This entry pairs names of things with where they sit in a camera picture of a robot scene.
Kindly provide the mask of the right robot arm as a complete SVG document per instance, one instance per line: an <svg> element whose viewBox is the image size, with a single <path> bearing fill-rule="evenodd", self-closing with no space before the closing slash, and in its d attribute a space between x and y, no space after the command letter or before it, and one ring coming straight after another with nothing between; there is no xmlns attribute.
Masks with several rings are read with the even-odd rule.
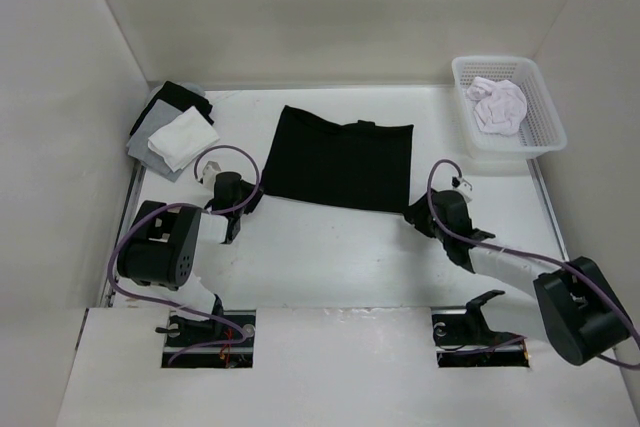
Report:
<svg viewBox="0 0 640 427"><path fill-rule="evenodd" d="M449 261L496 279L529 296L529 303L498 306L500 290L469 302L464 317L473 341L498 332L547 342L566 362L580 366L639 333L598 265L587 257L555 264L539 254L498 246L494 235L472 226L467 202L455 190L426 192L403 216L423 235L438 240Z"/></svg>

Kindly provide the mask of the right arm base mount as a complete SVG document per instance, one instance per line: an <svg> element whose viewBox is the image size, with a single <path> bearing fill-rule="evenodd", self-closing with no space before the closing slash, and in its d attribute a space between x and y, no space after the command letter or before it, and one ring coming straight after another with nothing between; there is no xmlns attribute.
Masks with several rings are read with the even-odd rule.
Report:
<svg viewBox="0 0 640 427"><path fill-rule="evenodd" d="M501 290L491 290L462 307L431 310L439 368L529 367L524 338L491 330L481 312L489 301L504 294Z"/></svg>

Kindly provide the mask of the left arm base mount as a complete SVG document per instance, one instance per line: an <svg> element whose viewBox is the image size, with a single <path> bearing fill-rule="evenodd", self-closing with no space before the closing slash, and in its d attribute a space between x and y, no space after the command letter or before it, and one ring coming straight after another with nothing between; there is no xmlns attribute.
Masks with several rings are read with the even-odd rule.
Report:
<svg viewBox="0 0 640 427"><path fill-rule="evenodd" d="M163 336L161 367L164 369L250 369L254 364L255 311L230 311L230 322L245 330L213 320L169 316L165 327L155 331Z"/></svg>

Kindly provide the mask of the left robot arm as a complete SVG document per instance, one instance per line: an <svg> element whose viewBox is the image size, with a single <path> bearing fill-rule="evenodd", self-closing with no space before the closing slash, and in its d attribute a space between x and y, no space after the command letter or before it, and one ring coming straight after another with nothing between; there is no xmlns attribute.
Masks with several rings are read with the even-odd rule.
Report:
<svg viewBox="0 0 640 427"><path fill-rule="evenodd" d="M240 232L242 217L255 210L262 196L261 187L228 171L214 176L213 198L204 208L169 209L163 202L143 202L135 223L154 211L158 215L124 243L116 257L118 276L148 287L150 297L189 308L192 336L202 345L216 344L224 334L223 308L219 297L193 273L196 247L200 241L232 243Z"/></svg>

